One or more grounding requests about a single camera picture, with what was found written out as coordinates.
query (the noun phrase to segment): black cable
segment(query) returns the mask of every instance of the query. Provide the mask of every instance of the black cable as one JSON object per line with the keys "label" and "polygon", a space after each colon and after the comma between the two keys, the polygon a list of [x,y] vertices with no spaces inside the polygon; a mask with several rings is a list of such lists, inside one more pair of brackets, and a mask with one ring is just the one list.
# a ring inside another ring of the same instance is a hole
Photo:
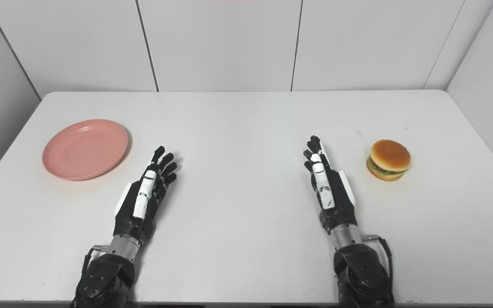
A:
{"label": "black cable", "polygon": [[389,264],[389,285],[388,285],[388,288],[389,288],[389,294],[393,294],[393,260],[391,258],[391,249],[389,249],[389,245],[387,245],[387,240],[385,240],[385,238],[382,238],[381,236],[378,236],[378,240],[381,244],[381,246],[383,247],[383,249],[385,250],[385,254],[387,255],[387,263]]}
{"label": "black cable", "polygon": [[83,276],[86,273],[86,268],[89,266],[89,261],[93,251],[94,251],[94,247],[90,248],[89,253],[85,255],[85,260],[83,261],[83,267],[81,268],[81,279],[83,279]]}

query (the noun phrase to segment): silver cylindrical joint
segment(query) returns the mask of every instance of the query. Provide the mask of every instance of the silver cylindrical joint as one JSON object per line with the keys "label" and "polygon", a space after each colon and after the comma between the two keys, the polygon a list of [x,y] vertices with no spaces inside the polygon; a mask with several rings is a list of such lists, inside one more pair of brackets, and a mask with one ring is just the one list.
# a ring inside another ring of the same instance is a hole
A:
{"label": "silver cylindrical joint", "polygon": [[358,228],[354,224],[341,224],[330,230],[330,238],[336,249],[362,243]]}
{"label": "silver cylindrical joint", "polygon": [[107,253],[120,255],[125,259],[134,261],[134,258],[137,256],[140,245],[141,244],[139,240],[133,238],[128,234],[117,234],[116,236],[113,237],[113,240],[111,241]]}

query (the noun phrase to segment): toy hamburger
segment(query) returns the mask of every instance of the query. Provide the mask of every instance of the toy hamburger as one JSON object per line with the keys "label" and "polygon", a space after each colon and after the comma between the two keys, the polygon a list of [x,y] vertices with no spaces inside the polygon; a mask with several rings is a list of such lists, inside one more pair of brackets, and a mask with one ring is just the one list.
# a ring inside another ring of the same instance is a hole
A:
{"label": "toy hamburger", "polygon": [[410,153],[398,142],[380,140],[373,144],[366,166],[378,179],[396,181],[410,166]]}

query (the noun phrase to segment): burger patty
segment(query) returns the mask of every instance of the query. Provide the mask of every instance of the burger patty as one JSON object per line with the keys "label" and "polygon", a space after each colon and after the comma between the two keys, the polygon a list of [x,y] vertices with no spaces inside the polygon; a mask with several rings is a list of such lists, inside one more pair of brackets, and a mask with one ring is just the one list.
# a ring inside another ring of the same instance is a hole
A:
{"label": "burger patty", "polygon": [[378,166],[372,160],[372,157],[370,157],[370,156],[368,156],[367,162],[372,169],[376,170],[378,173],[383,174],[383,175],[395,175],[395,174],[404,173],[404,170],[403,171],[389,171],[389,170],[382,169],[382,168],[380,168],[380,166]]}

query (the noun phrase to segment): robotic hand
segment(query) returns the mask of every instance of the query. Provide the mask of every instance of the robotic hand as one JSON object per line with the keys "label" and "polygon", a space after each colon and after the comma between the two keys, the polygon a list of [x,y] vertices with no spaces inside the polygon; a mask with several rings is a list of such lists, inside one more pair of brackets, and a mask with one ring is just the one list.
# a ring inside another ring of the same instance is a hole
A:
{"label": "robotic hand", "polygon": [[[164,152],[163,146],[157,148],[142,177],[125,187],[116,209],[113,240],[109,246],[95,245],[85,256],[71,307],[122,308],[127,304],[135,281],[134,258],[153,235],[157,208],[176,180],[173,171],[178,165],[169,164],[172,153],[158,163]],[[105,254],[89,263],[94,250]]]}
{"label": "robotic hand", "polygon": [[[344,171],[332,169],[317,136],[307,142],[304,166],[311,173],[311,185],[321,205],[319,220],[336,249],[334,271],[338,278],[339,305],[394,305],[391,250],[377,235],[361,235],[355,218],[355,198]],[[379,240],[389,261],[389,276],[376,250],[362,242]]]}

